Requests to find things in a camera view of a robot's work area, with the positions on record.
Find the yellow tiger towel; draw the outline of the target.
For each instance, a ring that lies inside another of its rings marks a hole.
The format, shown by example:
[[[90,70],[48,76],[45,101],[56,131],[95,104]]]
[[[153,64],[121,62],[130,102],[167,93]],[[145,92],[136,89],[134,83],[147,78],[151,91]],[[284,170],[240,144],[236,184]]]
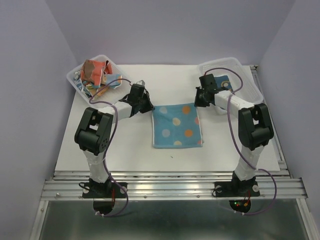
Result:
[[[215,76],[215,82],[218,88],[226,88],[233,91],[230,79],[227,75]]]

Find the light blue polka dot towel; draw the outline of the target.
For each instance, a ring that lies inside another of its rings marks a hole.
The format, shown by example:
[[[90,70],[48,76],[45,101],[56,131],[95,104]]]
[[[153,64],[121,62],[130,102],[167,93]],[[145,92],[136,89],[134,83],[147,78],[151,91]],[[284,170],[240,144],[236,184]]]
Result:
[[[152,127],[152,145],[156,149],[203,146],[199,115],[193,103],[155,106]]]

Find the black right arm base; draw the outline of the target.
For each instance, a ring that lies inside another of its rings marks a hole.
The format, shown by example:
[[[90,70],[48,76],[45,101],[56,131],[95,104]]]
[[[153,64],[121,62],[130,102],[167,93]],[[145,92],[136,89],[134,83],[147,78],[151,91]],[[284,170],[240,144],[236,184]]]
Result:
[[[212,196],[216,198],[244,198],[259,197],[260,189],[258,183],[254,181],[216,181]]]

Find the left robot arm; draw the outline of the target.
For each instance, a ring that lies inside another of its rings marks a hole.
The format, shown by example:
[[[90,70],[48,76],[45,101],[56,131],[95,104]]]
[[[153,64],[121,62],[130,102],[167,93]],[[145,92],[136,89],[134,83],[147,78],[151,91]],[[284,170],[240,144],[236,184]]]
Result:
[[[84,110],[74,135],[74,141],[83,151],[88,166],[89,180],[86,188],[94,189],[100,197],[111,193],[111,176],[105,168],[106,151],[116,133],[118,122],[154,109],[150,94],[143,81],[134,83],[130,91],[116,103],[98,101],[106,107]]]

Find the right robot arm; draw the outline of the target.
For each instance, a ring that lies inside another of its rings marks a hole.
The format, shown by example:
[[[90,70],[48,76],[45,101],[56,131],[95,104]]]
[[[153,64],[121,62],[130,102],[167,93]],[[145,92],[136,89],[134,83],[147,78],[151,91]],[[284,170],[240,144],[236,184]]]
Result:
[[[226,87],[218,87],[213,74],[205,74],[199,81],[194,105],[214,105],[227,111],[231,138],[240,156],[230,189],[233,194],[242,195],[248,190],[248,183],[254,181],[260,154],[274,137],[269,109],[264,103],[253,104]]]

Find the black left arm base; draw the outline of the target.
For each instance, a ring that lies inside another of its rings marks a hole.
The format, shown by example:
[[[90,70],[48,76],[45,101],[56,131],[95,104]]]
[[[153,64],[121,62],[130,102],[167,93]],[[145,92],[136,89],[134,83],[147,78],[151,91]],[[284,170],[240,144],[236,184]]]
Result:
[[[80,182],[78,186],[82,189],[82,198],[84,199],[125,199],[124,191],[114,182]]]

